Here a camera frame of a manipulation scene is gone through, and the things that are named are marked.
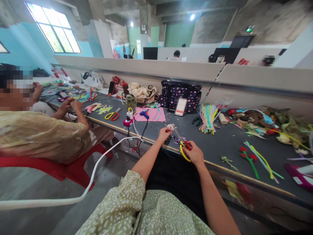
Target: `navy bag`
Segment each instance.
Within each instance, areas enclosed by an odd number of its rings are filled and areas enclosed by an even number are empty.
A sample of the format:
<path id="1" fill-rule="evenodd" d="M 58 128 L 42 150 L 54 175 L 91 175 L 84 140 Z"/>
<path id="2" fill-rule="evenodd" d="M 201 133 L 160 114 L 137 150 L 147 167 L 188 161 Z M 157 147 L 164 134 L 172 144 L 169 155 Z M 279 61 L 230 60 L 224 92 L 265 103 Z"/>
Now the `navy bag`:
<path id="1" fill-rule="evenodd" d="M 194 112 L 201 99 L 202 86 L 189 85 L 180 82 L 162 81 L 162 94 L 159 97 L 159 103 L 162 108 L 176 109 L 180 97 L 187 99 L 185 113 Z"/>

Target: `scissors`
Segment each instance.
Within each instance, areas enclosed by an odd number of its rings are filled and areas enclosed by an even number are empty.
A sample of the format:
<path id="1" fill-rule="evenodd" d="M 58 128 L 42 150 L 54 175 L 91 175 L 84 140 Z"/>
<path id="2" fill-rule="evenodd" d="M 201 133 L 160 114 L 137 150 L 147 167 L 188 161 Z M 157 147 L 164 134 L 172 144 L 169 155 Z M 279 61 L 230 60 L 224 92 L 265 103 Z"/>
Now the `scissors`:
<path id="1" fill-rule="evenodd" d="M 182 156 L 183 156 L 188 162 L 191 162 L 191 160 L 186 157 L 186 155 L 185 155 L 185 153 L 184 153 L 184 151 L 183 151 L 183 146 L 184 146 L 184 147 L 187 146 L 187 149 L 188 149 L 189 151 L 191 151 L 191 148 L 189 147 L 189 144 L 187 143 L 187 141 L 185 141 L 185 140 L 183 139 L 183 137 L 181 136 L 181 134 L 177 131 L 176 127 L 175 127 L 175 126 L 173 126 L 173 127 L 174 127 L 174 131 L 176 132 L 178 138 L 180 139 L 179 149 L 180 149 L 180 152 L 181 152 Z"/>
<path id="2" fill-rule="evenodd" d="M 111 118 L 111 121 L 117 120 L 117 119 L 120 117 L 119 114 L 118 114 L 118 112 L 119 112 L 121 109 L 122 109 L 122 108 L 119 107 L 115 112 L 112 112 L 112 113 L 107 114 L 107 115 L 104 117 L 104 119 L 109 120 L 109 119 Z"/>

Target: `woman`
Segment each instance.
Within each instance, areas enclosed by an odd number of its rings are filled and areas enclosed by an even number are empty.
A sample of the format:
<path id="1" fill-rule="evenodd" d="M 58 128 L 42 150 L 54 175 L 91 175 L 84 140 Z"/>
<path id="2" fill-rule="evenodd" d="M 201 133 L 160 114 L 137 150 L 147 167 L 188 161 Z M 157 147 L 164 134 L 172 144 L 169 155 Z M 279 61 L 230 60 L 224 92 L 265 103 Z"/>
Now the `woman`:
<path id="1" fill-rule="evenodd" d="M 23 72 L 16 66 L 0 64 L 0 156 L 47 158 L 69 164 L 103 140 L 114 138 L 105 127 L 89 128 L 82 103 L 65 100 L 51 117 L 31 112 L 35 100 L 31 85 L 25 85 Z M 34 87 L 35 95 L 41 87 Z M 63 121 L 73 108 L 77 123 Z"/>
<path id="2" fill-rule="evenodd" d="M 240 234 L 196 144 L 189 141 L 191 151 L 184 148 L 194 166 L 160 151 L 171 133 L 168 127 L 160 130 L 157 141 L 110 189 L 77 235 Z"/>

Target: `window frame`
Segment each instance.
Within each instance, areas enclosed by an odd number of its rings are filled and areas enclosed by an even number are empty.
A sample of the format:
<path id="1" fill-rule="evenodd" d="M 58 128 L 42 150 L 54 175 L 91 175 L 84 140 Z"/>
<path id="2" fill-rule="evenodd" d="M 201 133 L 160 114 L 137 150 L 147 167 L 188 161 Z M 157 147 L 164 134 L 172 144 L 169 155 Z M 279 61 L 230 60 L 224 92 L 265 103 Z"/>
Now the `window frame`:
<path id="1" fill-rule="evenodd" d="M 3 45 L 3 43 L 0 41 L 1 46 L 3 46 L 3 48 L 6 50 L 6 52 L 0 52 L 0 53 L 4 53 L 4 54 L 10 54 L 9 50 Z"/>
<path id="2" fill-rule="evenodd" d="M 53 24 L 47 24 L 47 23 L 42 23 L 42 22 L 36 21 L 36 20 L 35 20 L 35 17 L 33 17 L 32 11 L 31 11 L 31 9 L 29 8 L 28 4 L 32 4 L 32 5 L 37 5 L 37 4 L 28 3 L 28 2 L 25 2 L 25 4 L 26 4 L 26 7 L 27 7 L 29 13 L 31 14 L 33 20 L 36 22 L 37 26 L 39 27 L 40 31 L 41 31 L 42 34 L 44 35 L 45 39 L 47 40 L 47 42 L 49 43 L 49 45 L 50 45 L 52 51 L 53 51 L 55 54 L 82 54 L 81 47 L 79 46 L 79 43 L 78 43 L 78 41 L 77 41 L 77 38 L 76 38 L 76 36 L 75 36 L 75 34 L 74 34 L 74 32 L 73 32 L 73 29 L 72 29 L 71 24 L 69 23 L 69 21 L 68 21 L 68 19 L 67 19 L 66 14 L 63 14 L 63 13 L 57 11 L 58 13 L 61 13 L 61 14 L 65 15 L 66 20 L 67 20 L 67 22 L 68 22 L 70 28 L 62 27 L 62 25 L 61 25 L 61 26 L 57 26 L 57 25 L 53 25 Z M 45 14 L 46 18 L 48 19 L 48 21 L 49 21 L 49 18 L 48 18 L 48 16 L 46 15 L 45 11 L 44 11 L 43 9 L 42 9 L 42 11 L 43 11 L 43 13 Z M 43 30 L 42 30 L 42 28 L 40 27 L 39 24 L 43 24 L 43 25 L 50 26 L 52 32 L 54 33 L 56 39 L 58 40 L 58 42 L 59 42 L 59 44 L 60 44 L 60 46 L 61 46 L 63 52 L 56 52 L 56 51 L 53 49 L 53 47 L 52 47 L 50 41 L 48 40 L 46 34 L 43 32 Z M 69 43 L 69 45 L 71 46 L 73 52 L 66 52 L 66 51 L 65 51 L 64 46 L 62 45 L 62 43 L 61 43 L 61 41 L 60 41 L 60 39 L 59 39 L 58 34 L 57 34 L 56 31 L 54 30 L 54 27 L 61 28 L 61 29 L 63 30 L 63 32 L 64 32 L 64 34 L 65 34 L 65 37 L 66 37 L 66 39 L 68 40 L 68 43 Z M 71 42 L 69 41 L 69 39 L 68 39 L 68 37 L 67 37 L 67 35 L 66 35 L 64 29 L 68 29 L 68 30 L 71 30 L 71 31 L 72 31 L 72 34 L 73 34 L 73 36 L 74 36 L 74 38 L 75 38 L 75 41 L 76 41 L 76 43 L 77 43 L 77 46 L 78 46 L 80 52 L 74 52 L 74 49 L 73 49 L 73 47 L 72 47 L 72 45 L 71 45 Z"/>

